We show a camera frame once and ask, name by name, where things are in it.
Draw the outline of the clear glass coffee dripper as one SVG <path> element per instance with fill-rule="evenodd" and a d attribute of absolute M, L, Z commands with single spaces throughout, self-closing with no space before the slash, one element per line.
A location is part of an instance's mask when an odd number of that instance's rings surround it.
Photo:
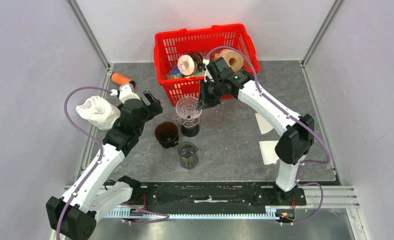
<path fill-rule="evenodd" d="M 202 109 L 198 107 L 198 99 L 193 96 L 181 98 L 175 106 L 175 120 L 193 121 L 200 117 Z"/>

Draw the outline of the white paper coffee filter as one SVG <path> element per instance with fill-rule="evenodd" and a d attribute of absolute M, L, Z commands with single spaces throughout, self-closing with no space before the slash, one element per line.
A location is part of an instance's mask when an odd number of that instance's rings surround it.
<path fill-rule="evenodd" d="M 259 113 L 255 113 L 255 117 L 258 123 L 260 133 L 262 135 L 267 134 L 274 130 L 273 126 L 267 120 L 265 120 Z"/>
<path fill-rule="evenodd" d="M 278 140 L 266 140 L 259 142 L 264 165 L 272 165 L 278 162 L 279 157 L 275 152 L 277 143 Z"/>

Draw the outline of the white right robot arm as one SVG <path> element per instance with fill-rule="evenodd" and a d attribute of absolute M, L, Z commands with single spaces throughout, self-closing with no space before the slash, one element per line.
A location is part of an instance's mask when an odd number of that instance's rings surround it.
<path fill-rule="evenodd" d="M 260 87 L 254 74 L 243 68 L 233 71 L 222 57 L 214 61 L 205 59 L 203 66 L 205 73 L 200 81 L 198 109 L 215 107 L 220 104 L 221 97 L 231 95 L 255 110 L 280 136 L 275 146 L 280 166 L 273 198 L 278 204 L 287 204 L 294 196 L 292 190 L 297 185 L 298 165 L 314 143 L 313 117 L 301 116 L 286 108 Z"/>

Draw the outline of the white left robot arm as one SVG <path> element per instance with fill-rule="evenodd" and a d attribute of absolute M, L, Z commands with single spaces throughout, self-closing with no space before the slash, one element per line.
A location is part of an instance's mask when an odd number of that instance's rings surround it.
<path fill-rule="evenodd" d="M 56 239 L 65 236 L 72 240 L 89 239 L 96 224 L 118 205 L 141 200 L 140 182 L 125 176 L 112 189 L 97 195 L 111 172 L 125 159 L 139 141 L 146 122 L 163 112 L 160 100 L 150 91 L 143 93 L 146 104 L 134 92 L 121 90 L 123 102 L 112 129 L 99 145 L 99 152 L 90 166 L 61 197 L 51 197 L 46 203 L 50 226 Z"/>

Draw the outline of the brown plastic coffee dripper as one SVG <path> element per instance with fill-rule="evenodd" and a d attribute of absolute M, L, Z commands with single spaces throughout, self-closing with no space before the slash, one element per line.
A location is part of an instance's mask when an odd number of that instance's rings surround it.
<path fill-rule="evenodd" d="M 154 131 L 154 136 L 165 149 L 178 145 L 179 131 L 177 125 L 173 122 L 165 121 L 159 124 Z"/>

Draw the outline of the red and black coffee server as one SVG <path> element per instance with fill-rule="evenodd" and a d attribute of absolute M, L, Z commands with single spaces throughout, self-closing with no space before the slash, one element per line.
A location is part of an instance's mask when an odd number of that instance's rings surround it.
<path fill-rule="evenodd" d="M 197 136 L 197 134 L 200 131 L 200 126 L 199 126 L 200 119 L 198 117 L 197 118 L 187 117 L 185 119 L 181 118 L 179 122 L 181 124 L 182 134 L 188 138 Z"/>

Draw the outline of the blue small box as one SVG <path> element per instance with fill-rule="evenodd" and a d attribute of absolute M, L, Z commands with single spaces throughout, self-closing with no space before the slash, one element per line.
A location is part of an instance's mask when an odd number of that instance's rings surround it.
<path fill-rule="evenodd" d="M 173 67 L 167 74 L 166 74 L 166 79 L 167 80 L 173 80 L 173 79 L 180 79 L 183 77 L 183 74 L 180 72 L 179 68 L 177 66 Z"/>

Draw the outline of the beige tape roll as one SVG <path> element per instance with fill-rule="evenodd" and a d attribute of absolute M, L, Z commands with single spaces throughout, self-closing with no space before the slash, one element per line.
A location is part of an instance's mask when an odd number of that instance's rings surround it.
<path fill-rule="evenodd" d="M 234 72 L 240 70 L 244 65 L 243 57 L 235 50 L 223 49 L 218 57 L 222 57 Z"/>

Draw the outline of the orange cylindrical bottle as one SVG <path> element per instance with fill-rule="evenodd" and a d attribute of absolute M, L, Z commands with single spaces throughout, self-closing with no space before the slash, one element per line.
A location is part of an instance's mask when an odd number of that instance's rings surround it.
<path fill-rule="evenodd" d="M 128 78 L 128 77 L 126 77 L 124 75 L 121 75 L 121 74 L 119 74 L 117 72 L 113 72 L 111 74 L 110 80 L 113 83 L 117 84 L 119 86 L 119 89 L 125 84 L 130 84 L 130 85 L 132 85 L 133 88 L 136 88 L 136 82 L 135 81 L 133 81 L 130 78 Z"/>

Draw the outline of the small glass measuring beaker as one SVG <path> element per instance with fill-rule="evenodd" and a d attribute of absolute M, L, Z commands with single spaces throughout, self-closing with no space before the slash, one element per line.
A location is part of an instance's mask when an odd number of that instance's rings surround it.
<path fill-rule="evenodd" d="M 191 142 L 185 141 L 178 146 L 179 163 L 187 169 L 195 168 L 199 163 L 198 148 Z"/>

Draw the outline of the white crumpled plastic bag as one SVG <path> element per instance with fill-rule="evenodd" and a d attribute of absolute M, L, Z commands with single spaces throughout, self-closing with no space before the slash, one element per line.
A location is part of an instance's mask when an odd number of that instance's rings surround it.
<path fill-rule="evenodd" d="M 99 130 L 110 130 L 120 117 L 120 110 L 100 96 L 89 97 L 82 105 L 75 107 L 79 116 Z"/>

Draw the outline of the red plastic shopping basket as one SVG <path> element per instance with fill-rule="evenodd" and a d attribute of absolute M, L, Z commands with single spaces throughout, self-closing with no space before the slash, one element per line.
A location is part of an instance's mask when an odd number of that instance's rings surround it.
<path fill-rule="evenodd" d="M 254 44 L 241 23 L 213 25 L 194 30 L 165 31 L 155 35 L 153 56 L 157 80 L 173 106 L 185 96 L 197 98 L 200 90 L 199 81 L 203 79 L 201 76 L 168 79 L 167 74 L 177 66 L 179 57 L 191 52 L 200 52 L 204 57 L 210 53 L 210 59 L 213 60 L 221 49 L 211 50 L 220 46 L 240 51 L 249 59 L 255 71 L 259 72 L 260 65 Z"/>

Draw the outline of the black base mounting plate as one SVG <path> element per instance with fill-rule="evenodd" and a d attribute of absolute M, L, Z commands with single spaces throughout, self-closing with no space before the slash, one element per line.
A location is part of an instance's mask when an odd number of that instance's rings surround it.
<path fill-rule="evenodd" d="M 307 204 L 304 190 L 283 193 L 271 181 L 142 182 L 128 204 L 165 214 L 262 214 Z"/>

